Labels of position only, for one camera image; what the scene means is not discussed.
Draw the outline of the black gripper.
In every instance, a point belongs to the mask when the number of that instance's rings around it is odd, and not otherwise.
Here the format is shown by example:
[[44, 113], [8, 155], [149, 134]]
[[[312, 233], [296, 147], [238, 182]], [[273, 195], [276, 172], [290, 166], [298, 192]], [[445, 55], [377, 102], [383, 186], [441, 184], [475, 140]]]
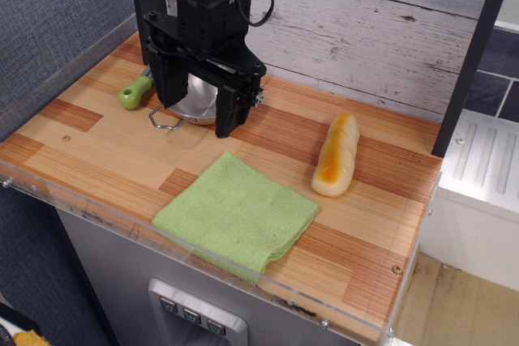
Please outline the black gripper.
[[144, 17], [157, 96], [166, 108], [176, 105], [187, 96], [189, 74], [211, 84], [217, 88], [216, 136], [228, 138], [246, 123], [266, 73], [245, 42], [251, 0], [178, 0], [177, 11]]

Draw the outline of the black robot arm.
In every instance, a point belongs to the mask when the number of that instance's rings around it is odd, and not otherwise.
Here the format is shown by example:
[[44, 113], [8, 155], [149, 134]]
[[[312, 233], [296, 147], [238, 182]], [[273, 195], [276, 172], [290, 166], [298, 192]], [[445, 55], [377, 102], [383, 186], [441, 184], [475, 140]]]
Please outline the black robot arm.
[[223, 139], [244, 124], [263, 99], [265, 65], [247, 48], [251, 0], [177, 0], [175, 16], [149, 11], [146, 50], [160, 102], [169, 108], [188, 95], [195, 76], [217, 89], [216, 135]]

